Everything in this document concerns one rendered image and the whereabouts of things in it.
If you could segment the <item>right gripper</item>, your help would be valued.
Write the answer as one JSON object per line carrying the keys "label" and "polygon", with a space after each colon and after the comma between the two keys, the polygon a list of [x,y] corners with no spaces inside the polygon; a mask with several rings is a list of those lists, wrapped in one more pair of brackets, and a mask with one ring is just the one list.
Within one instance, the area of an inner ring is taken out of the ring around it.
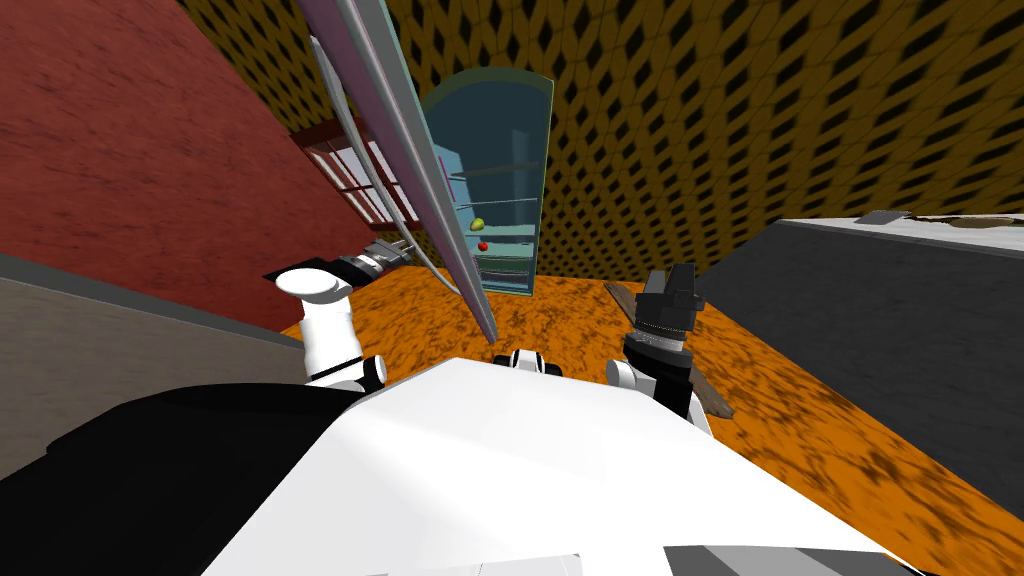
{"label": "right gripper", "polygon": [[706,305],[706,298],[696,294],[695,270],[694,263],[675,263],[667,276],[664,270],[652,270],[643,292],[635,296],[634,330],[685,340]]}

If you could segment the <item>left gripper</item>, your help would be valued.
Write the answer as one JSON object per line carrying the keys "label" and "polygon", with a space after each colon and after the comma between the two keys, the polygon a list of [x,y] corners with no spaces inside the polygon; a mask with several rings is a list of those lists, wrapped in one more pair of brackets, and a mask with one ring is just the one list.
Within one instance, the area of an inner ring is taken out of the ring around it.
{"label": "left gripper", "polygon": [[356,256],[339,258],[342,278],[346,282],[374,282],[382,274],[412,263],[412,247],[406,241],[373,241]]}

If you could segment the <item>grey curved door handle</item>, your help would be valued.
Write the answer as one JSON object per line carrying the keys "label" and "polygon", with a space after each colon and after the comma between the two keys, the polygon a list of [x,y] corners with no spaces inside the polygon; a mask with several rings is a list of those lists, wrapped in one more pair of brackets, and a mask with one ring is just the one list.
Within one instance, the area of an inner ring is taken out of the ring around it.
{"label": "grey curved door handle", "polygon": [[331,64],[330,58],[327,56],[321,42],[315,36],[310,36],[310,43],[312,46],[313,56],[318,66],[335,115],[338,118],[347,139],[349,140],[353,153],[359,160],[362,170],[367,174],[372,188],[383,201],[386,212],[391,216],[393,223],[402,236],[408,247],[416,253],[425,266],[454,294],[461,295],[461,292],[449,280],[440,275],[416,242],[410,230],[407,228],[406,221],[399,215],[401,209],[391,197],[389,188],[385,187],[382,181],[378,170],[379,166],[376,164],[376,159],[367,149],[366,139],[358,129],[355,119],[348,106],[346,93],[342,83],[333,65]]}

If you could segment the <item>grey fridge door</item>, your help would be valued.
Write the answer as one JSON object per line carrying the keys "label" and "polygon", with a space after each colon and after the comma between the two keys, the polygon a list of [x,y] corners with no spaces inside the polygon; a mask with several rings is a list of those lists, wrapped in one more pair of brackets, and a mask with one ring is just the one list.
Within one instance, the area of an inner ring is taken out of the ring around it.
{"label": "grey fridge door", "polygon": [[487,295],[449,199],[419,98],[385,0],[296,0],[323,53],[324,82],[338,115],[347,91],[396,176],[453,285],[489,343],[498,337]]}

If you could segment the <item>red-framed window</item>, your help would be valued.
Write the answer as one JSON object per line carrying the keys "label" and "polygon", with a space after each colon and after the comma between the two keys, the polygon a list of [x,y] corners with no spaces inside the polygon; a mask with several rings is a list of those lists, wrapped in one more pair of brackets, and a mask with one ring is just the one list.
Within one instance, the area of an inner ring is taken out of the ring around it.
{"label": "red-framed window", "polygon": [[410,230],[421,230],[422,223],[372,131],[358,117],[355,124],[370,155],[369,166],[382,181],[381,191],[374,188],[338,119],[294,133],[291,139],[306,153],[370,229],[395,231],[395,221],[399,220]]}

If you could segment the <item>brown wooden plank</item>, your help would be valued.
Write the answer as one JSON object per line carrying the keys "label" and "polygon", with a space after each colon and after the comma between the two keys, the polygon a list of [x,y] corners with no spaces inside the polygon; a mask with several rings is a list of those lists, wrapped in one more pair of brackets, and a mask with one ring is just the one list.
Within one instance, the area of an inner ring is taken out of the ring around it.
{"label": "brown wooden plank", "polygon": [[[625,314],[630,325],[633,325],[636,314],[635,294],[622,284],[605,283],[604,287]],[[689,380],[706,414],[727,420],[731,420],[734,417],[733,408],[710,383],[705,374],[696,366],[696,361],[693,361],[693,366],[690,369]]]}

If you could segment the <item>teal open fridge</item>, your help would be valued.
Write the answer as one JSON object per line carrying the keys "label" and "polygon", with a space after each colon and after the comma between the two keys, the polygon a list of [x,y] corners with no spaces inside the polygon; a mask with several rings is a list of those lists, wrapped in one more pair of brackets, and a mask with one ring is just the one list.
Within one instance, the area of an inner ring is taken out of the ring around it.
{"label": "teal open fridge", "polygon": [[[534,293],[552,80],[512,67],[463,70],[421,101],[449,197],[488,292]],[[485,228],[471,232],[482,218]],[[477,245],[488,244],[481,252]]]}

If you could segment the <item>dark grey kitchen counter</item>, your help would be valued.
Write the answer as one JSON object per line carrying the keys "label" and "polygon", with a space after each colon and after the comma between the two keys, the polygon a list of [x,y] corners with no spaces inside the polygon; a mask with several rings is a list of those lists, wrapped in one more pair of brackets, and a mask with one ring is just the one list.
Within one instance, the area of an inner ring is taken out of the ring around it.
{"label": "dark grey kitchen counter", "polygon": [[1024,229],[909,228],[778,221],[697,291],[1024,520]]}

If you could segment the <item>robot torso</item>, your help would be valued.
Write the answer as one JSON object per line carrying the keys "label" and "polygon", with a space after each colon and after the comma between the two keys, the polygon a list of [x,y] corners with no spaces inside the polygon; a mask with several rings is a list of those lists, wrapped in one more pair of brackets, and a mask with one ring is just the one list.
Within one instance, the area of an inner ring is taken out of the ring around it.
{"label": "robot torso", "polygon": [[638,390],[454,358],[347,409],[202,576],[922,576]]}

